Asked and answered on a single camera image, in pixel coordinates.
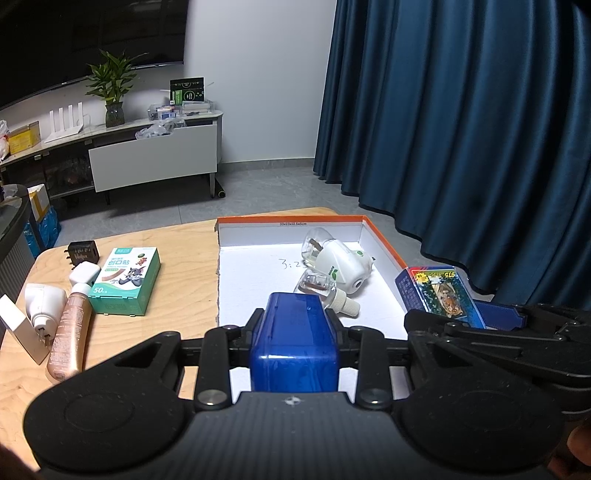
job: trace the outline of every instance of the green box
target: green box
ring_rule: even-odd
[[[145,315],[160,270],[156,247],[114,248],[89,300],[96,313]]]

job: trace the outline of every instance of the cosmetic bottle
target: cosmetic bottle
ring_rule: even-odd
[[[90,286],[86,283],[72,287],[47,361],[47,378],[52,383],[62,382],[82,371],[92,315],[89,294]]]

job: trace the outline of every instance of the white plug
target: white plug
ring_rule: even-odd
[[[78,264],[70,274],[70,283],[72,287],[77,283],[86,283],[92,286],[100,273],[100,267],[91,262],[82,262]]]

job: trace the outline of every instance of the cardboard box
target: cardboard box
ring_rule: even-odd
[[[170,104],[181,106],[183,101],[203,102],[205,100],[203,77],[170,81]]]
[[[453,267],[410,267],[396,278],[407,310],[423,310],[486,328],[474,300]]]
[[[362,215],[249,216],[217,220],[219,254],[219,325],[244,326],[256,308],[265,308],[273,292],[293,292],[306,269],[301,244],[315,227],[328,230],[349,248],[375,258],[372,273],[350,297],[359,302],[357,318],[339,315],[347,326],[380,330],[386,338],[406,340],[404,304],[395,280],[406,264],[376,226]],[[404,367],[390,367],[395,398],[410,391]],[[230,371],[232,397],[250,391],[248,368]],[[353,401],[357,370],[339,371],[339,391]]]
[[[159,270],[156,247],[114,248],[90,292],[95,312],[145,315]]]
[[[44,184],[31,187],[29,190],[29,198],[31,199],[31,207],[33,207],[33,214],[37,223],[41,222],[45,214],[49,210],[49,196]]]
[[[17,128],[8,134],[8,145],[10,146],[11,155],[32,148],[40,141],[41,131],[39,130],[39,122]]]

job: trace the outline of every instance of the cabinet leg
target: cabinet leg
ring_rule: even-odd
[[[216,175],[215,173],[209,174],[209,195],[211,198],[216,196]]]

